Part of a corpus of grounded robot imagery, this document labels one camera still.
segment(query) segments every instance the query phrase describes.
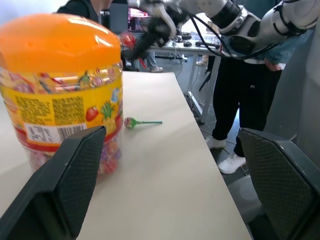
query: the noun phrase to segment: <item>white table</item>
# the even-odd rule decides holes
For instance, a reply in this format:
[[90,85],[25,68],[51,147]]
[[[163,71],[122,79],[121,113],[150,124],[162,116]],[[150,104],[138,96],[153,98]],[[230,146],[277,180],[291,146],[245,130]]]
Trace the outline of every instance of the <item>white table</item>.
[[[125,72],[117,171],[99,179],[78,240],[250,240],[173,73]],[[0,216],[31,175],[1,107]]]
[[[194,108],[196,108],[198,114],[200,115],[200,122],[205,123],[208,112],[209,112],[209,106],[210,103],[213,101],[214,97],[214,88],[218,76],[218,70],[221,62],[221,57],[214,55],[212,52],[210,52],[206,47],[200,46],[197,47],[195,45],[192,45],[190,47],[184,47],[183,43],[177,43],[177,47],[174,47],[172,45],[172,42],[169,42],[167,45],[163,47],[157,47],[157,46],[152,46],[150,48],[151,50],[155,51],[156,53],[178,53],[178,54],[188,54],[188,55],[193,55],[193,63],[192,63],[192,69],[189,77],[189,82],[188,82],[188,87],[187,91],[184,93],[186,96],[189,97],[189,99],[193,102]],[[220,53],[218,50],[212,48],[213,51]],[[213,64],[213,69],[212,69],[212,74],[210,77],[210,80],[205,86],[205,101],[204,101],[204,106],[203,109],[199,105],[198,101],[196,100],[194,94],[193,94],[193,82],[194,82],[194,77],[195,77],[195,70],[196,70],[196,62],[198,59],[198,55],[208,55],[208,56],[215,56],[214,59],[214,64]]]

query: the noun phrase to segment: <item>gray floor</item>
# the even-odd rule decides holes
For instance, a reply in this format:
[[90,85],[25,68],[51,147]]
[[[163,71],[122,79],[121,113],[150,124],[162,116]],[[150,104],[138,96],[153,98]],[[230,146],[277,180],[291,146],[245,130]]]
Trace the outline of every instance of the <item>gray floor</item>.
[[[192,56],[188,57],[188,61],[183,63],[181,63],[179,60],[168,60],[168,59],[161,59],[161,58],[157,58],[156,61],[159,67],[164,68],[165,73],[167,72],[175,73],[181,90],[185,92],[188,87],[189,77],[190,77],[192,63],[193,63],[193,57]],[[140,68],[142,72],[148,71],[148,69],[143,69],[143,67],[140,67]],[[192,93],[194,94],[195,98],[197,99],[198,103],[201,106],[204,105],[206,86],[203,88],[201,92],[199,92],[199,87],[201,86],[201,84],[206,78],[205,71],[206,71],[205,66],[196,67],[195,74],[194,74],[194,82],[192,87]],[[209,133],[211,133],[215,127],[215,119],[216,119],[215,112],[214,112],[213,105],[211,103],[209,107],[209,116],[207,118],[206,124],[199,125],[203,136],[210,135]],[[217,163],[223,161],[225,158],[228,157],[230,153],[233,152],[238,130],[239,130],[239,114],[237,114],[234,120],[232,129],[228,134],[226,148],[221,150],[211,151],[212,156],[214,157],[214,160]],[[244,166],[243,168],[239,168],[233,174],[223,175],[225,183],[230,184],[233,181],[245,176],[246,171],[247,171],[247,166]]]

